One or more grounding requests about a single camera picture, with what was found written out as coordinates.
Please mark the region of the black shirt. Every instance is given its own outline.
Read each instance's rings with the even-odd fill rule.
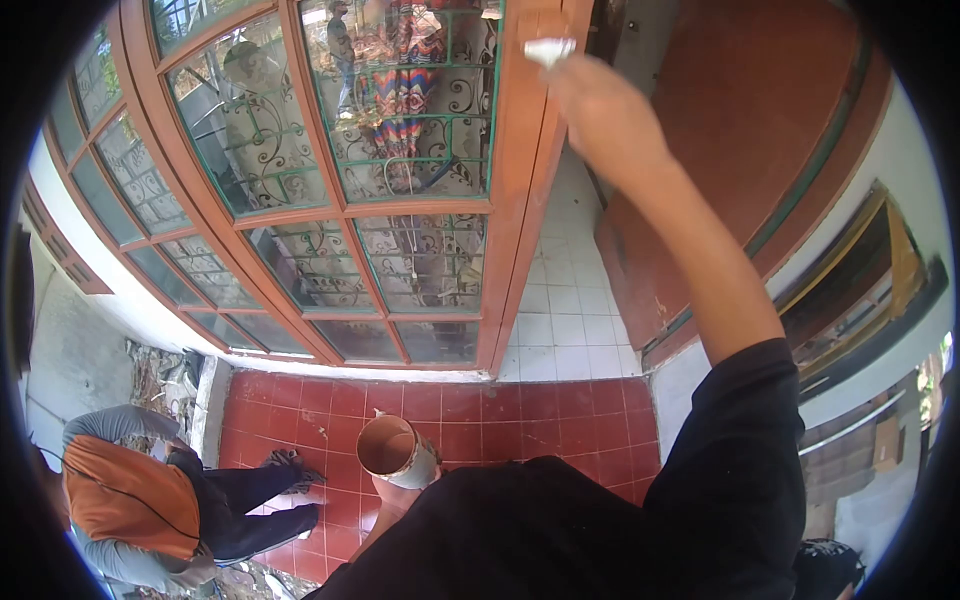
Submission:
[[[717,365],[643,507],[556,457],[458,468],[309,598],[782,598],[804,530],[786,342]]]

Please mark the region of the cable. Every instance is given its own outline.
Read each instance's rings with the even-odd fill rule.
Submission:
[[[165,516],[161,515],[160,513],[158,513],[154,507],[150,506],[149,504],[147,504],[146,502],[144,502],[143,500],[141,500],[140,498],[138,498],[136,495],[134,495],[134,494],[132,494],[132,493],[130,493],[130,492],[124,492],[123,490],[117,490],[116,488],[112,488],[111,486],[108,486],[107,484],[105,484],[104,482],[96,479],[95,477],[92,477],[92,476],[90,476],[90,475],[87,475],[86,473],[84,473],[83,471],[79,470],[78,468],[73,467],[72,465],[67,464],[66,459],[64,459],[62,456],[60,456],[59,454],[57,454],[56,452],[54,452],[54,451],[52,451],[52,450],[48,450],[48,449],[42,448],[42,447],[40,447],[40,446],[37,446],[37,449],[42,450],[43,452],[46,452],[47,454],[50,454],[50,455],[52,455],[52,456],[56,456],[58,459],[60,459],[60,463],[61,463],[62,465],[64,465],[65,467],[69,468],[70,470],[74,471],[74,472],[77,473],[78,475],[81,475],[82,477],[86,477],[87,479],[89,479],[89,480],[92,481],[93,483],[97,484],[97,485],[100,486],[101,488],[107,488],[108,490],[112,490],[112,491],[117,492],[117,493],[122,493],[122,494],[124,494],[125,496],[128,496],[128,497],[130,497],[130,498],[133,498],[134,500],[136,500],[136,501],[139,502],[140,504],[142,504],[142,505],[144,505],[145,507],[147,507],[148,509],[150,509],[151,512],[154,513],[154,515],[159,516],[160,519],[161,519],[164,523],[166,523],[167,525],[170,525],[170,527],[171,527],[174,531],[176,531],[177,533],[179,533],[180,535],[185,536],[185,537],[187,537],[187,538],[190,538],[191,540],[200,541],[200,537],[198,537],[198,536],[191,536],[191,535],[188,534],[188,533],[184,533],[179,527],[177,527],[177,525],[174,525],[173,523],[171,523],[170,521],[168,521],[167,518],[166,518]]]

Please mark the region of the gray long sleeve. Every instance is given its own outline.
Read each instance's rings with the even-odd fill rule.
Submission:
[[[177,437],[180,424],[139,406],[126,404],[81,415],[63,427],[63,447],[75,437],[88,435],[114,443],[130,434],[167,441]],[[195,556],[189,561],[145,550],[120,540],[91,540],[74,523],[74,532],[86,561],[113,579],[149,586],[162,593],[184,593],[209,581],[217,572],[213,558]]]
[[[80,415],[63,427],[63,447],[66,448],[79,435],[93,436],[107,442],[116,442],[130,435],[173,440],[180,431],[180,424],[160,413],[132,404],[105,408]]]

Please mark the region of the white tile floor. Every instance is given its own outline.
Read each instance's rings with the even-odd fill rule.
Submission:
[[[602,212],[583,161],[565,148],[500,381],[640,374],[593,242]]]

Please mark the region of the orange shirt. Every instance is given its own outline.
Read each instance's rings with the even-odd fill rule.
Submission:
[[[193,556],[199,543],[200,509],[183,471],[89,435],[76,436],[64,450],[63,459],[70,518],[92,540],[121,540],[180,559]]]

